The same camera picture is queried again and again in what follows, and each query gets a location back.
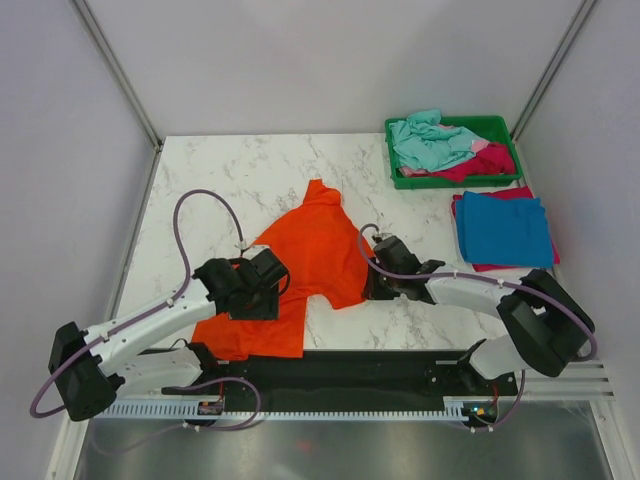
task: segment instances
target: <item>folded blue cloth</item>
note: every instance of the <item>folded blue cloth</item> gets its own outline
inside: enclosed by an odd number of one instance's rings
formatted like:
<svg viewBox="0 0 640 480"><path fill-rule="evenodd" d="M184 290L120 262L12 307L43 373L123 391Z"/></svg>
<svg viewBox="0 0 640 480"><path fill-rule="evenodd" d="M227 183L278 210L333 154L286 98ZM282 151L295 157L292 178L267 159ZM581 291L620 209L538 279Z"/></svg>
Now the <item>folded blue cloth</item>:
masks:
<svg viewBox="0 0 640 480"><path fill-rule="evenodd" d="M469 263L551 268L553 247L539 198L502 200L465 192L456 202L462 258Z"/></svg>

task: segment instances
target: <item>red folded cloth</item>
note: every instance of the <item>red folded cloth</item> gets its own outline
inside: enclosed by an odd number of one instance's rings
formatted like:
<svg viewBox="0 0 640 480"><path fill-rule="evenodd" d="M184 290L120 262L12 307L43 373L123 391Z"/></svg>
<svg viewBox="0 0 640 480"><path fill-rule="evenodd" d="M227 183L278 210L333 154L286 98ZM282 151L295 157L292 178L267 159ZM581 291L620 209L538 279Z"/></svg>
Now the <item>red folded cloth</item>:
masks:
<svg viewBox="0 0 640 480"><path fill-rule="evenodd" d="M448 170L429 173L424 169L412 170L409 167L401 167L400 171L405 177L443 177L461 183L468 175L513 175L516 173L516 165L505 145L490 143L472 159Z"/></svg>
<svg viewBox="0 0 640 480"><path fill-rule="evenodd" d="M497 192L483 193L482 195L486 195L488 197L501 198L502 200L509 200L511 198L534 198L533 193L529 189L529 187L519 187L519 188L510 188L508 190L499 190ZM461 200L462 195L454 195L453 202L451 202L451 212L453 213L453 217L456 216L456 200ZM553 242L551 243L553 247L553 263L560 263L560 256L558 255L558 251L556 250ZM486 272L487 270L502 270L505 268L513 268L506 267L504 265L481 265L473 263L471 264L473 269L476 272Z"/></svg>

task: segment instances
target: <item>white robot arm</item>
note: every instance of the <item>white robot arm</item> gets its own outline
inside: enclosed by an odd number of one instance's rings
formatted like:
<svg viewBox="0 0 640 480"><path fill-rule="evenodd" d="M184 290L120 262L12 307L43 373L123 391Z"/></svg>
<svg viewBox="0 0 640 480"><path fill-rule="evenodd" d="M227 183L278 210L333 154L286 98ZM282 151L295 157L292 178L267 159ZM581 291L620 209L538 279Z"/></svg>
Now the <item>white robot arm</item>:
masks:
<svg viewBox="0 0 640 480"><path fill-rule="evenodd" d="M557 376L587 339L566 315L535 296L464 278L464 273L457 274L443 262L430 260L421 264L395 236L379 238L374 253L378 265L387 271L440 276L422 281L397 280L371 269L363 292L365 298L388 300L404 294L411 300L482 312L505 323L508 335L482 340L459 357L460 379L469 392L474 391L474 383L486 383L516 370L533 368L544 375ZM75 323L61 327L51 353L52 373L81 348L96 343L55 381L71 419L91 418L117 397L192 385L203 371L216 366L204 345L189 344L167 351L148 349L216 313L229 312L234 319L276 319L282 293L279 282L285 277L288 279L286 267L271 250L257 248L241 259L209 260L194 271L193 280L175 300L171 299L177 289L137 312L85 331L79 331ZM532 270L525 277L506 280L505 284L526 285L554 298L593 331L589 317L546 272ZM127 328L118 328L153 308L155 313Z"/></svg>

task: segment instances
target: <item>orange cloth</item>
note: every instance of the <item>orange cloth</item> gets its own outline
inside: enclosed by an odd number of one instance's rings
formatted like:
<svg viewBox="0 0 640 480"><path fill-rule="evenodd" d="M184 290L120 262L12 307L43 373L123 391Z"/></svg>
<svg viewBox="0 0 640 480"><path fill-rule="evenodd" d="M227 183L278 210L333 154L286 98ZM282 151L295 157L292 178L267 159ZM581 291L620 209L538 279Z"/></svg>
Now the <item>orange cloth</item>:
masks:
<svg viewBox="0 0 640 480"><path fill-rule="evenodd" d="M302 205L256 239L255 244L271 247L291 273L277 320L230 320L220 314L198 323L193 341L206 344L223 360L301 357L309 296L324 295L335 309L363 302L368 266L358 251L358 230L340 200L338 190L311 180Z"/></svg>

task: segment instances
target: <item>marble table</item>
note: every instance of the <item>marble table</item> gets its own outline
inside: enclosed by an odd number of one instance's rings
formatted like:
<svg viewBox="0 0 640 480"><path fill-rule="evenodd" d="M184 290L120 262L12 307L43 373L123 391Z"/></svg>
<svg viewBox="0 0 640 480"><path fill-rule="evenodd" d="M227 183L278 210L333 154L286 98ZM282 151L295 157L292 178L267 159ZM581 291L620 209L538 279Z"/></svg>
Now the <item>marble table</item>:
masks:
<svg viewBox="0 0 640 480"><path fill-rule="evenodd" d="M464 267L450 210L452 195L461 190L394 189L381 134L169 137L118 314L160 296L183 278L171 230L173 208L183 193L206 188L222 195L250 243L300 205L313 178L342 192L343 208L357 227L375 222L402 238L422 261L434 258ZM212 198L188 199L179 223L192 266L237 254L232 221ZM466 349L504 332L499 320L454 306L397 299L333 310L324 297L315 296L308 303L304 347ZM193 327L184 329L160 345L190 339L192 333Z"/></svg>

